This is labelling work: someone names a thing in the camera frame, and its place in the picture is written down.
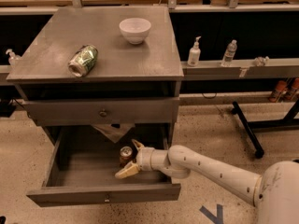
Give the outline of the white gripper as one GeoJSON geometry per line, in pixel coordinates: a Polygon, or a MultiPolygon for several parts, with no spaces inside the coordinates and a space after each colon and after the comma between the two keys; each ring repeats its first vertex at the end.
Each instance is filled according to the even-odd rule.
{"type": "Polygon", "coordinates": [[[121,170],[119,170],[115,177],[124,179],[126,177],[136,175],[141,171],[152,171],[151,156],[154,151],[153,147],[144,147],[142,143],[133,139],[132,143],[138,151],[136,155],[136,163],[129,161],[121,170]]]}

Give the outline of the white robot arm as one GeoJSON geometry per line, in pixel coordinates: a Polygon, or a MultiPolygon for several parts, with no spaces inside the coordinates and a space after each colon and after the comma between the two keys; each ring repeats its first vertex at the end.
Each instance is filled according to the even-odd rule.
{"type": "Polygon", "coordinates": [[[299,224],[298,162],[277,162],[258,175],[181,145],[162,150],[146,147],[136,140],[133,144],[136,158],[115,174],[118,179],[141,171],[160,171],[174,178],[186,178],[195,171],[256,207],[256,224],[299,224]]]}

